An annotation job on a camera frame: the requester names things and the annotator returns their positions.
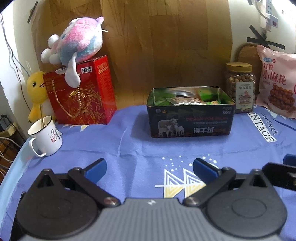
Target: plush toy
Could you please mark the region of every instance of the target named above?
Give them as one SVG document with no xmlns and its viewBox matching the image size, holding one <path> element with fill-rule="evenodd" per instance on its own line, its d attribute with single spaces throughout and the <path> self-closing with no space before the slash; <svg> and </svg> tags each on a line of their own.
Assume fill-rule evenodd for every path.
<svg viewBox="0 0 296 241">
<path fill-rule="evenodd" d="M 42 105 L 45 115 L 51 115 L 53 120 L 56 119 L 43 81 L 44 74 L 45 72 L 42 71 L 35 72 L 28 78 L 26 83 L 28 95 L 33 103 L 29 114 L 29 121 L 32 123 L 41 118 L 40 105 Z"/>
<path fill-rule="evenodd" d="M 70 22 L 61 37 L 54 34 L 48 39 L 48 49 L 41 54 L 43 63 L 67 66 L 65 80 L 72 88 L 80 85 L 76 64 L 90 59 L 102 47 L 101 24 L 104 18 L 77 18 Z"/>
</svg>

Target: gold jar lid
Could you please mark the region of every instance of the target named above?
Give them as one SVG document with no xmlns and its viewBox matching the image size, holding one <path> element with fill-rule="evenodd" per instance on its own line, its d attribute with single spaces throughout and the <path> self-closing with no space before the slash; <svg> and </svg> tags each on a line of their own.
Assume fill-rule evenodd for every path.
<svg viewBox="0 0 296 241">
<path fill-rule="evenodd" d="M 227 63 L 226 68 L 231 72 L 237 72 L 237 73 L 248 73 L 248 72 L 252 72 L 253 70 L 251 64 L 240 63 L 240 62 Z"/>
</svg>

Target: triangle pattern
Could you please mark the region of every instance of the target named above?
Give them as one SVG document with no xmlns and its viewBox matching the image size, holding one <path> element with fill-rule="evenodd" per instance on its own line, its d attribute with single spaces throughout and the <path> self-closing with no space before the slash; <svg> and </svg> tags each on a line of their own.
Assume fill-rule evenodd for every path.
<svg viewBox="0 0 296 241">
<path fill-rule="evenodd" d="M 167 169 L 165 169 L 165 185 L 170 185 L 170 182 L 172 182 L 174 185 L 182 185 L 185 184 L 183 180 L 180 178 L 176 177 L 174 174 L 170 173 Z"/>
<path fill-rule="evenodd" d="M 82 132 L 86 127 L 88 127 L 89 125 L 82 125 L 80 128 L 80 132 Z"/>
<path fill-rule="evenodd" d="M 164 198 L 173 198 L 184 189 L 184 181 L 176 177 L 165 169 L 164 171 L 165 187 L 163 189 Z"/>
<path fill-rule="evenodd" d="M 173 198 L 176 196 L 179 192 L 181 192 L 184 189 L 184 186 L 176 186 L 172 185 L 171 187 L 166 186 L 163 190 L 163 198 Z"/>
<path fill-rule="evenodd" d="M 69 127 L 69 129 L 72 128 L 72 127 L 75 127 L 75 126 L 79 126 L 79 125 L 71 125 L 71 126 Z"/>
<path fill-rule="evenodd" d="M 193 193 L 199 191 L 205 186 L 205 183 L 195 183 L 195 184 L 190 184 L 186 185 L 184 191 L 185 191 L 185 198 L 189 197 Z"/>
<path fill-rule="evenodd" d="M 197 179 L 197 176 L 183 168 L 183 176 L 184 176 L 184 181 L 186 182 L 185 185 L 185 198 L 188 196 L 192 195 L 193 193 L 197 192 L 198 190 L 202 189 L 205 186 L 205 183 L 199 179 Z"/>
</svg>

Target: round black disc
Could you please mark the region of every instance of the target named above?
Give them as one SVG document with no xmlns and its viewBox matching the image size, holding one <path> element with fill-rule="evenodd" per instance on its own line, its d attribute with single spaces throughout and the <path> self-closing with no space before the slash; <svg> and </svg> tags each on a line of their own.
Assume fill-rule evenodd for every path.
<svg viewBox="0 0 296 241">
<path fill-rule="evenodd" d="M 222 231 L 240 238 L 278 234 L 287 218 L 286 208 L 279 197 L 260 191 L 222 192 L 208 202 L 208 217 Z"/>
<path fill-rule="evenodd" d="M 61 239 L 75 235 L 96 219 L 92 198 L 78 191 L 41 188 L 34 197 L 26 194 L 17 209 L 17 219 L 29 235 Z"/>
</svg>

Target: jar of snacks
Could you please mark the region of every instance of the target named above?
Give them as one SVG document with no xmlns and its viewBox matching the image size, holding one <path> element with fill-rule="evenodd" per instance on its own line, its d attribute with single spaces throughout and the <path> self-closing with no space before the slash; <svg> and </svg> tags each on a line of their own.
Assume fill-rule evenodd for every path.
<svg viewBox="0 0 296 241">
<path fill-rule="evenodd" d="M 252 65 L 246 63 L 227 63 L 226 91 L 235 101 L 235 113 L 252 112 L 255 103 L 255 75 Z"/>
</svg>

